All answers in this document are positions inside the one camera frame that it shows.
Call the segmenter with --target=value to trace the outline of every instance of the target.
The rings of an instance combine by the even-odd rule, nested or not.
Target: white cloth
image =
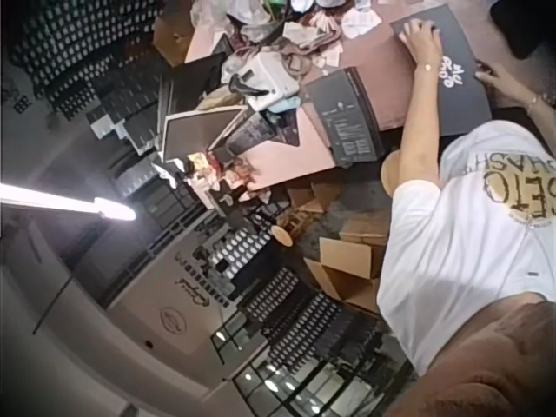
[[[378,293],[419,374],[494,301],[524,292],[556,301],[556,162],[535,137],[486,123],[446,149],[440,181],[395,190]]]

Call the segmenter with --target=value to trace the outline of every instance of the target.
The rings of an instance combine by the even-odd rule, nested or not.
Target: open cardboard box
[[[376,295],[384,248],[321,238],[321,261],[305,259],[322,290],[335,300],[379,315]]]
[[[335,169],[295,178],[285,186],[292,206],[312,213],[324,213],[343,191]]]

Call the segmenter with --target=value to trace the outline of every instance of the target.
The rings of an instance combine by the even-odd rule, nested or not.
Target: fluorescent light
[[[98,207],[98,212],[109,219],[128,221],[136,219],[136,212],[119,202],[111,202],[105,198],[97,197],[94,204]]]
[[[265,380],[264,381],[264,385],[267,386],[267,388],[272,391],[273,393],[277,393],[278,392],[278,387],[276,386],[276,384],[274,384],[272,381],[269,380]]]
[[[14,206],[97,213],[117,220],[135,220],[136,218],[136,212],[133,209],[105,198],[97,197],[93,202],[84,202],[75,198],[62,197],[32,189],[22,189],[6,184],[0,184],[0,202]]]

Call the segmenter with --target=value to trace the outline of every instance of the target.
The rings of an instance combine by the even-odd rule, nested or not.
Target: black product box
[[[337,164],[374,162],[385,154],[373,107],[355,67],[338,69],[309,83],[305,90]]]

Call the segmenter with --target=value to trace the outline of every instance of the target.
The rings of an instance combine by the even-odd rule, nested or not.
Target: monitor screen
[[[209,150],[246,106],[186,111],[167,116],[162,154],[164,161]]]

